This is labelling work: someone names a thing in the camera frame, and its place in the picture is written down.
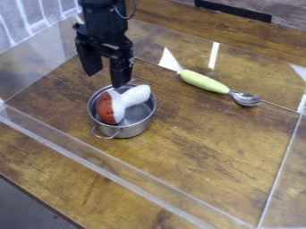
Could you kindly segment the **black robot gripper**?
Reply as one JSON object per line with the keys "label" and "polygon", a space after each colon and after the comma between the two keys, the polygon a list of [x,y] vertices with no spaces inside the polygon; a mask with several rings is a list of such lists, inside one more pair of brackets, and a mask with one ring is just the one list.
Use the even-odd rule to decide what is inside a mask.
{"label": "black robot gripper", "polygon": [[132,42],[125,36],[128,30],[127,5],[124,3],[80,3],[84,22],[73,25],[75,46],[80,62],[88,76],[103,69],[96,49],[111,45],[119,49],[109,57],[112,87],[121,87],[131,80],[133,66]]}

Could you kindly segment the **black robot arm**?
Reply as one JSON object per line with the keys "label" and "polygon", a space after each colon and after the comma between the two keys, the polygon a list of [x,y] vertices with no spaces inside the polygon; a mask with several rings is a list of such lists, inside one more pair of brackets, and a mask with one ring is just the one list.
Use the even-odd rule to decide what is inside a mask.
{"label": "black robot arm", "polygon": [[132,42],[128,29],[125,0],[77,0],[83,8],[84,23],[76,23],[75,46],[88,76],[103,70],[101,57],[109,62],[109,77],[116,89],[131,80]]}

